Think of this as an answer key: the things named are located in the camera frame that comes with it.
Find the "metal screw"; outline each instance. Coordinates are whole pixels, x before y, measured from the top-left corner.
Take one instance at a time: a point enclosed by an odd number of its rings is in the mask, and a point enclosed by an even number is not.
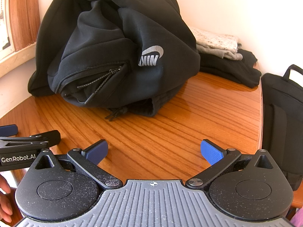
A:
[[[189,179],[188,180],[188,183],[191,185],[191,186],[200,186],[203,184],[203,181],[199,178],[192,178],[192,179]]]
[[[118,186],[119,184],[120,184],[119,179],[111,179],[111,180],[107,180],[105,182],[105,185],[110,186],[110,187],[115,187],[115,186]]]

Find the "nike logo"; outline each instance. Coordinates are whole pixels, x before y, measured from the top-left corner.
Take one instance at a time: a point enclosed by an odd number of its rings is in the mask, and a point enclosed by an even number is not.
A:
[[[148,49],[142,51],[142,56],[139,62],[139,66],[156,66],[157,60],[163,55],[163,48],[161,46],[155,45]]]

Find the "finger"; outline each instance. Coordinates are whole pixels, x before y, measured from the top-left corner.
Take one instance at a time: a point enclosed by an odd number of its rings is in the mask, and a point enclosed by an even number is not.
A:
[[[1,192],[0,193],[0,205],[2,210],[8,214],[12,215],[13,214],[13,209],[11,206],[11,203],[9,202],[8,198]]]
[[[0,218],[3,218],[6,222],[11,222],[12,218],[0,208]]]
[[[11,192],[11,188],[7,180],[2,175],[0,175],[0,188],[7,194]]]

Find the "wooden curtain panel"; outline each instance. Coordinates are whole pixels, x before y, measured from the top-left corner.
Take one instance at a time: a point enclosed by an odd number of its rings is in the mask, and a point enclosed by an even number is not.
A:
[[[15,51],[36,42],[40,26],[38,0],[9,0],[9,19]]]

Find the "gray gripper base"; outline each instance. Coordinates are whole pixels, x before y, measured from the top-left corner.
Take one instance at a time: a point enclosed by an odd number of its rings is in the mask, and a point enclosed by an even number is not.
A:
[[[179,180],[128,180],[106,190],[85,214],[64,222],[24,218],[17,227],[290,227],[284,218],[245,222],[217,210],[204,192],[185,188]]]

